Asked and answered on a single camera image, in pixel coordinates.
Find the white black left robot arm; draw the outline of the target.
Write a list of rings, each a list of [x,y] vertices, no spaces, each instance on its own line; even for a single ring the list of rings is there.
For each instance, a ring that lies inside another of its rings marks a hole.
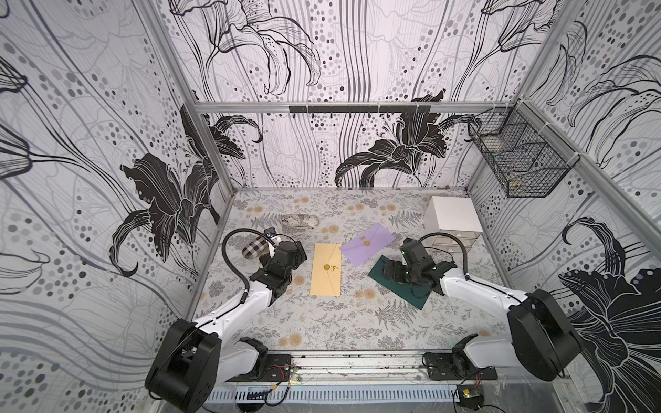
[[[179,318],[167,330],[145,380],[152,398],[196,412],[218,383],[288,379],[286,368],[272,363],[262,342],[235,337],[285,294],[292,272],[306,261],[299,241],[273,242],[270,249],[241,293],[204,317]]]

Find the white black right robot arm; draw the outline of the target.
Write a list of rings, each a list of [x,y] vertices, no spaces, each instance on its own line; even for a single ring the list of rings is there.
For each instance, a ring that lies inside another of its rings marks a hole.
[[[458,244],[461,267],[437,263],[428,253],[423,241],[438,235]],[[468,251],[458,237],[445,232],[408,237],[399,250],[402,260],[392,274],[396,282],[465,301],[508,326],[506,336],[472,334],[452,347],[450,367],[456,376],[466,379],[489,368],[524,368],[539,380],[552,381],[583,351],[583,339],[551,293],[499,287],[470,275]]]

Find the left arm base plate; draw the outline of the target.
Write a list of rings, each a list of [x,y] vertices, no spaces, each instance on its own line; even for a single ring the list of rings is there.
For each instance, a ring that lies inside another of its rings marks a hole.
[[[229,382],[285,382],[292,373],[291,354],[267,354],[249,373],[235,376]]]

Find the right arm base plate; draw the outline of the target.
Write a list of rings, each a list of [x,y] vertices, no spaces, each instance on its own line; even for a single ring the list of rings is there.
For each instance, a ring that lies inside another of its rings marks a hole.
[[[456,353],[426,352],[421,362],[430,380],[497,380],[499,378],[495,368],[477,368],[468,358]]]

